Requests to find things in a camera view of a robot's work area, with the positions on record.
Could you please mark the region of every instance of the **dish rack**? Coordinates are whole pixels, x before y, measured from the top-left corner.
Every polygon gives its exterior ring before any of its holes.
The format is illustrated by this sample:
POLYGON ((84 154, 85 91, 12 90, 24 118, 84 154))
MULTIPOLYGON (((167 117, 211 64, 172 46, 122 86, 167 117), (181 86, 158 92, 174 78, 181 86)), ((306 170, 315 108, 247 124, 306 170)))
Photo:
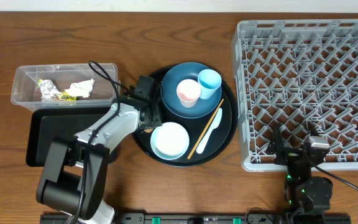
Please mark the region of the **dish rack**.
POLYGON ((358 170, 358 20, 241 21, 231 48, 245 170, 286 170, 265 153, 276 125, 292 147, 313 125, 320 167, 358 170))

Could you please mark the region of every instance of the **white knife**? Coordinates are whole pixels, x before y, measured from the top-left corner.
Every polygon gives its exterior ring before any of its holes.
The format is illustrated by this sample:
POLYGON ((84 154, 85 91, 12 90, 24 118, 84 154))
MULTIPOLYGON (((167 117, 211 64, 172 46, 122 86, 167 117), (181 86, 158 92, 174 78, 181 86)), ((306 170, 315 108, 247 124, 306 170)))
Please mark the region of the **white knife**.
POLYGON ((219 124, 221 123, 221 120, 222 120, 222 108, 219 108, 214 120, 212 121, 211 126, 208 128, 207 133, 205 134, 205 136, 203 137, 203 139, 197 146, 196 152, 198 154, 203 153, 206 143, 208 142, 212 131, 219 126, 219 124))

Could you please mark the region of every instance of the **black round tray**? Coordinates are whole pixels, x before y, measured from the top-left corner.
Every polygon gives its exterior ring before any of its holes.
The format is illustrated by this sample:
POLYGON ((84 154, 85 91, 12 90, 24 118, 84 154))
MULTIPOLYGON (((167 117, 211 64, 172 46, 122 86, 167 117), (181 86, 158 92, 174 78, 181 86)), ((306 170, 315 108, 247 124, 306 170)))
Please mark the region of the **black round tray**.
MULTIPOLYGON (((149 76, 157 81, 162 81, 165 74, 174 66, 175 65, 170 65, 161 68, 160 70, 151 73, 149 76)), ((188 167, 204 164, 205 162, 214 159, 230 143, 237 128, 238 110, 236 99, 234 98, 233 92, 225 81, 222 82, 222 90, 222 98, 224 98, 223 104, 221 106, 223 110, 222 121, 219 126, 212 132, 211 137, 209 138, 209 141, 202 154, 194 152, 191 159, 187 159, 187 156, 189 155, 193 146, 196 144, 196 141, 198 140, 200 134, 204 130, 206 124, 208 123, 215 110, 201 118, 187 119, 173 114, 171 111, 168 110, 168 108, 164 105, 162 101, 160 102, 162 122, 176 122, 182 125, 189 133, 189 148, 187 149, 186 153, 178 159, 167 161, 156 156, 150 146, 151 133, 139 131, 132 134, 133 138, 135 139, 138 146, 147 155, 149 155, 156 161, 167 165, 188 167)))

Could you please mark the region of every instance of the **wooden chopstick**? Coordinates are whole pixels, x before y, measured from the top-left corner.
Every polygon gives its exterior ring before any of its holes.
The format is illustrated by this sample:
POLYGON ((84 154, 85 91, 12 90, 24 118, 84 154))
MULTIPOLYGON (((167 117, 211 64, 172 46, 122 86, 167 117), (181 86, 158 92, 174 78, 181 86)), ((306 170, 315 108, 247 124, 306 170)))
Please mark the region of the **wooden chopstick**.
POLYGON ((209 119, 208 123, 206 124, 204 131, 201 133, 200 137, 198 138, 196 144, 194 145, 193 149, 191 150, 189 156, 187 157, 187 159, 190 159, 191 156, 193 155, 194 151, 196 150, 198 144, 200 143, 200 141, 202 140, 202 138, 204 137, 205 132, 208 130, 209 125, 211 125, 212 121, 214 120, 216 113, 218 112, 219 108, 221 107, 223 103, 223 99, 221 100, 221 102, 219 103, 218 107, 216 108, 215 112, 212 114, 212 117, 209 119))

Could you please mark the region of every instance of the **blue cup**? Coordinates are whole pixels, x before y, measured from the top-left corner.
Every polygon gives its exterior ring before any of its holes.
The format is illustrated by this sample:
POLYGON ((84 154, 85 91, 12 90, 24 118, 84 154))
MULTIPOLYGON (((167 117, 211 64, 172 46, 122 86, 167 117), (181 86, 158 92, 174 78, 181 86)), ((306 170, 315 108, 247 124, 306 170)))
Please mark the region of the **blue cup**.
POLYGON ((198 83, 201 87, 201 99, 209 99, 222 85, 222 77, 212 69, 204 69, 198 74, 198 83))

